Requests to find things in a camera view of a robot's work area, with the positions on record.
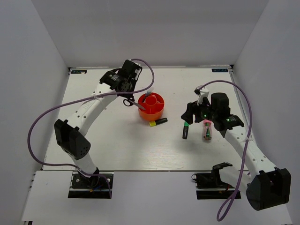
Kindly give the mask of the black handled scissors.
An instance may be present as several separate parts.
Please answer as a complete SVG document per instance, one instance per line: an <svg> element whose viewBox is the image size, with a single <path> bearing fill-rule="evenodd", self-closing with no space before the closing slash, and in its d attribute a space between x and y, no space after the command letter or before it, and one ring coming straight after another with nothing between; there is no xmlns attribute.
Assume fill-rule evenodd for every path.
<svg viewBox="0 0 300 225"><path fill-rule="evenodd" d="M146 110L145 107L143 107L142 105L136 103L135 101L132 101L130 99L124 99L123 100L123 104L126 106L126 107L131 107L131 106L136 106L138 107L139 109L142 109L142 110Z"/></svg>

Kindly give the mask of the pink capped clear tube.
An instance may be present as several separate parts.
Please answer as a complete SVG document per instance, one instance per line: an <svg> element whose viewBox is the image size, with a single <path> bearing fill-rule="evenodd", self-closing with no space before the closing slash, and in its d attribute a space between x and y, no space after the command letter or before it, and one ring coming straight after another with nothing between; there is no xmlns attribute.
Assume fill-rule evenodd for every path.
<svg viewBox="0 0 300 225"><path fill-rule="evenodd" d="M211 124L212 122L210 120L203 121L202 137L206 141L210 141L212 139Z"/></svg>

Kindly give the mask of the blue gel pen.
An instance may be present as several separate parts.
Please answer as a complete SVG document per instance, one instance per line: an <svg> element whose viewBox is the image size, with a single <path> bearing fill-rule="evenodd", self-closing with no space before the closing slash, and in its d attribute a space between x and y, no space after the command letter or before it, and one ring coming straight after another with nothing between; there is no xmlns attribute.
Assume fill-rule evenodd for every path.
<svg viewBox="0 0 300 225"><path fill-rule="evenodd" d="M145 98L147 98L149 95L151 95L151 93L152 93L153 90L154 90L154 88L153 88L153 87L150 87L150 88L147 90L146 94L145 94Z"/></svg>

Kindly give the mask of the green black highlighter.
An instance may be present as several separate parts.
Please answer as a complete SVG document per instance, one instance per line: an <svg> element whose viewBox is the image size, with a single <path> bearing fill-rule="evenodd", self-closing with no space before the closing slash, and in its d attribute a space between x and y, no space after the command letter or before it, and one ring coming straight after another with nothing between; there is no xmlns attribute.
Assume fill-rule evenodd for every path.
<svg viewBox="0 0 300 225"><path fill-rule="evenodd" d="M182 138L187 139L188 137L189 124L185 121L183 126Z"/></svg>

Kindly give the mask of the yellow black highlighter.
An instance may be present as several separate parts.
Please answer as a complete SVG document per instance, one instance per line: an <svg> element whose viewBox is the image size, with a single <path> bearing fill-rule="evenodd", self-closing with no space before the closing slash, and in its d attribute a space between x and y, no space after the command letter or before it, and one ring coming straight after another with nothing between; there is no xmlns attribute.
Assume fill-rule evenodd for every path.
<svg viewBox="0 0 300 225"><path fill-rule="evenodd" d="M154 127L154 126L157 126L157 125L160 125L160 124L164 124L168 121L167 118L160 118L158 120L153 120L153 121L150 121L149 122L149 125L150 127Z"/></svg>

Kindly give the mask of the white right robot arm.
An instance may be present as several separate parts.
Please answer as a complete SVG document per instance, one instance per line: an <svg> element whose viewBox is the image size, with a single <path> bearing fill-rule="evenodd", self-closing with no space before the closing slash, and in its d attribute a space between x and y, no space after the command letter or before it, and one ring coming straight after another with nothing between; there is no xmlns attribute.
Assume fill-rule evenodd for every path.
<svg viewBox="0 0 300 225"><path fill-rule="evenodd" d="M214 128L245 159L250 175L242 177L239 191L246 194L252 208L259 211L288 203L291 174L285 168L279 169L247 138L244 123L231 114L227 95L213 93L208 99L207 93L197 91L196 94L198 100L187 104L181 118L189 125L212 121Z"/></svg>

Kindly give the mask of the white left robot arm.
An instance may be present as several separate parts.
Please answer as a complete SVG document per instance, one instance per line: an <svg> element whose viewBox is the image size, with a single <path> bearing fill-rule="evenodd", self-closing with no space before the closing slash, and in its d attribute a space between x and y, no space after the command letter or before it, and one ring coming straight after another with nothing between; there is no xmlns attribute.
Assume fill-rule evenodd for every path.
<svg viewBox="0 0 300 225"><path fill-rule="evenodd" d="M141 71L139 64L125 60L121 68L110 70L100 78L92 93L93 99L85 101L67 119L58 119L54 124L57 144L71 157L79 170L85 172L83 182L88 187L98 184L99 175L89 155L91 144L85 136L100 113L118 97L116 92L134 91Z"/></svg>

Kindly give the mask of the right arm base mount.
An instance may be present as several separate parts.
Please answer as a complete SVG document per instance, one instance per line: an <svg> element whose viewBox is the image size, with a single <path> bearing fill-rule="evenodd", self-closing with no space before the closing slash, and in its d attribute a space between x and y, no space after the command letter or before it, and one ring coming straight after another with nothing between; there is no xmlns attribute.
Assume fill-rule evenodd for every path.
<svg viewBox="0 0 300 225"><path fill-rule="evenodd" d="M220 170L234 169L229 172L233 176L231 183L225 183L220 178ZM191 175L191 180L195 183L197 200L225 200L234 192L240 170L236 170L232 164L223 162L212 167L209 172L197 172Z"/></svg>

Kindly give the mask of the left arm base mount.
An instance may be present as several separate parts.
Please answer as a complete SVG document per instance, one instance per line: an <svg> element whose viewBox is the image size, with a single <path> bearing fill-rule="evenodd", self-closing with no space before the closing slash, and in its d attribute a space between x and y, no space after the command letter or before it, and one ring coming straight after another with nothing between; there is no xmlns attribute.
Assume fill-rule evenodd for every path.
<svg viewBox="0 0 300 225"><path fill-rule="evenodd" d="M68 191L69 199L110 199L113 191L113 173L105 173L103 177L86 178L74 173Z"/></svg>

